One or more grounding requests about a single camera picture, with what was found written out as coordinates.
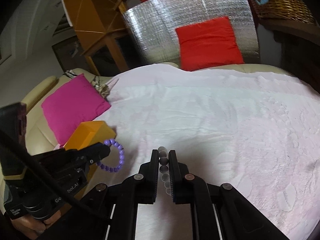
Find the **person left hand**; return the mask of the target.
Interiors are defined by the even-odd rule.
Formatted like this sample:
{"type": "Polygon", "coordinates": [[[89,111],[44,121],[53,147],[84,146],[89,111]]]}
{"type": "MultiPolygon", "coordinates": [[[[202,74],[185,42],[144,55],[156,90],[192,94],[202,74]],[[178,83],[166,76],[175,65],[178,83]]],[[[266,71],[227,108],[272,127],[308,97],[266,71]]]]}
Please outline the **person left hand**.
{"type": "Polygon", "coordinates": [[[61,217],[61,211],[58,210],[44,222],[36,220],[31,215],[26,215],[17,219],[12,219],[11,223],[15,229],[23,233],[29,239],[37,239],[46,229],[51,227],[61,217]]]}

